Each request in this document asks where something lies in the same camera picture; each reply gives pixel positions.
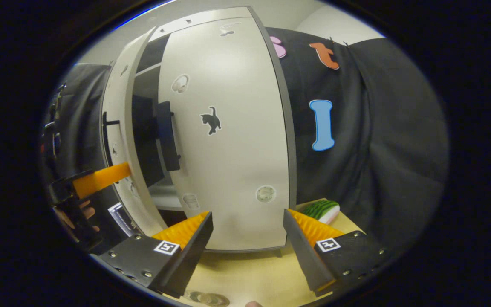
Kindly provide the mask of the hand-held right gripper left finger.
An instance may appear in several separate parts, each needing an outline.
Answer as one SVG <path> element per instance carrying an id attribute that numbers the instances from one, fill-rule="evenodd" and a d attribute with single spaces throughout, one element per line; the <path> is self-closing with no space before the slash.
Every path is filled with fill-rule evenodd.
<path id="1" fill-rule="evenodd" d="M 153 292 L 184 295 L 213 231 L 212 212 L 179 222 L 154 236 L 131 235 L 94 261 Z"/>

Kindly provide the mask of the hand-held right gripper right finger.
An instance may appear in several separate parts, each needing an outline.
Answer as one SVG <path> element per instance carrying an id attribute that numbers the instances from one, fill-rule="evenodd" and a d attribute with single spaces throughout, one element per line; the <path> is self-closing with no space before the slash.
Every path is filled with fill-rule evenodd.
<path id="1" fill-rule="evenodd" d="M 310 291 L 345 295 L 382 270 L 392 249 L 362 231 L 343 233 L 300 212 L 286 209 L 283 226 Z"/>

